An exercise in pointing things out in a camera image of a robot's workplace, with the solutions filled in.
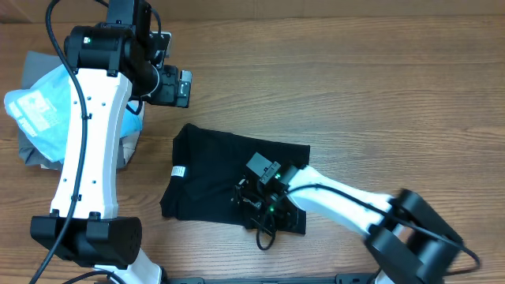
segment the clothing tag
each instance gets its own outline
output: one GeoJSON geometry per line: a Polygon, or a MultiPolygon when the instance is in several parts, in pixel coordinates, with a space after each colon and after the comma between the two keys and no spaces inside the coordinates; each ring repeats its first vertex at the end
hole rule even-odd
{"type": "Polygon", "coordinates": [[[184,172],[186,172],[185,166],[174,166],[172,168],[172,177],[184,177],[184,172]]]}

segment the black cloth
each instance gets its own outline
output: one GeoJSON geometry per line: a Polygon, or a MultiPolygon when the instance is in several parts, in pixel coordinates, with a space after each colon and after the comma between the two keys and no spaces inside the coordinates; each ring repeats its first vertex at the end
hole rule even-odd
{"type": "MultiPolygon", "coordinates": [[[[173,166],[184,166],[185,174],[170,179],[160,201],[162,215],[257,228],[250,216],[253,211],[232,201],[234,186],[243,178],[246,163],[256,152],[281,165],[309,164],[310,147],[306,145],[258,140],[185,125],[174,138],[172,150],[173,166]]],[[[286,231],[305,234],[305,219],[305,212],[300,210],[297,226],[286,231]]]]}

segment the wooden floor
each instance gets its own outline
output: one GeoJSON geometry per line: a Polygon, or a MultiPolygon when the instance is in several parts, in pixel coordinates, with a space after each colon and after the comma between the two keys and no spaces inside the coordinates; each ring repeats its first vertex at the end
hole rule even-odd
{"type": "MultiPolygon", "coordinates": [[[[56,24],[62,42],[73,24],[56,24]]],[[[170,277],[330,276],[377,269],[359,237],[309,214],[305,237],[261,252],[239,226],[163,219],[172,139],[191,122],[311,145],[311,164],[359,189],[419,192],[483,260],[447,283],[505,283],[505,17],[170,22],[170,64],[193,71],[187,110],[148,106],[118,173],[120,215],[170,277]]],[[[0,25],[0,93],[20,87],[28,50],[53,54],[43,25],[0,25]]],[[[30,218],[49,211],[58,172],[17,157],[0,112],[0,283],[26,283],[46,249],[30,218]]],[[[459,257],[456,267],[471,265],[459,257]]],[[[40,283],[86,271],[54,259],[40,283]]]]}

